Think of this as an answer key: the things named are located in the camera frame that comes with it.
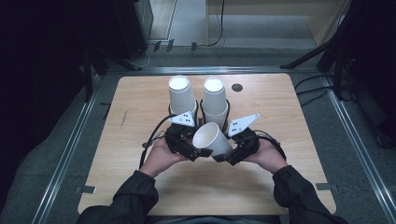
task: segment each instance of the desk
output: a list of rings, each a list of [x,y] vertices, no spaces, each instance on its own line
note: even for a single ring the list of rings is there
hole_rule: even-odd
[[[286,74],[228,75],[223,78],[231,104],[229,119],[255,113],[261,116],[252,130],[268,132],[285,150],[288,162],[314,185],[327,183],[303,111]],[[83,194],[81,213],[92,205],[111,204],[120,185],[138,168],[142,144],[167,115],[170,77],[123,77],[107,116],[87,186],[94,194]],[[203,97],[208,76],[190,76],[195,98]],[[239,83],[243,90],[235,92]],[[166,130],[165,124],[159,130]],[[211,158],[183,161],[156,177],[160,201],[151,215],[281,215],[285,208],[274,200],[272,175],[258,165],[240,162],[232,167]],[[335,212],[329,190],[318,190],[325,206]]]
[[[306,25],[319,46],[333,34],[340,16],[347,12],[349,1],[226,0],[224,15],[304,16]],[[209,15],[221,15],[221,5],[222,0],[206,0],[206,44],[209,44]]]

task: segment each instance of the wooden tabletop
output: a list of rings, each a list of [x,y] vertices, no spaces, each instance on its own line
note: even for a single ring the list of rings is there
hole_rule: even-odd
[[[203,97],[209,76],[189,76],[195,99]],[[249,127],[271,134],[285,150],[288,163],[311,183],[327,183],[303,111],[287,74],[228,75],[225,83],[231,110],[229,120],[260,113]],[[78,211],[109,205],[120,185],[138,169],[142,144],[168,115],[170,77],[123,77],[108,113]],[[241,84],[243,90],[232,90]],[[167,121],[160,130],[170,126]],[[156,177],[160,201],[151,215],[282,215],[288,211],[274,200],[272,175],[258,165],[231,166],[211,158],[183,161]],[[332,212],[330,190],[317,190]]]

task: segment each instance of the black sleeve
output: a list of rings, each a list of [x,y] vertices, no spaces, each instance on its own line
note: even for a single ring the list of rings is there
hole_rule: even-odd
[[[139,171],[126,180],[114,195],[110,206],[89,207],[77,224],[140,224],[158,202],[155,180]]]
[[[333,216],[321,203],[314,186],[293,167],[286,166],[274,173],[276,202],[289,208],[290,223],[327,224],[347,222]]]

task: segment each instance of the person's right hand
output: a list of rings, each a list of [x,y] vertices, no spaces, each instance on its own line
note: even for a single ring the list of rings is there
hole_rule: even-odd
[[[271,172],[271,174],[274,174],[282,167],[288,166],[276,148],[264,139],[260,139],[259,150],[244,159],[244,161],[257,163],[262,169]]]

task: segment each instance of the black jacket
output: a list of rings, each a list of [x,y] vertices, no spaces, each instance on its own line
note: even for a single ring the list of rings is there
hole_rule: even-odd
[[[290,224],[347,223],[333,216],[320,202],[312,184],[293,167],[278,170],[274,196],[276,202],[289,208]],[[151,208],[158,202],[155,180],[139,171],[125,181],[114,195],[110,206],[87,208],[78,218],[78,224],[143,224]]]

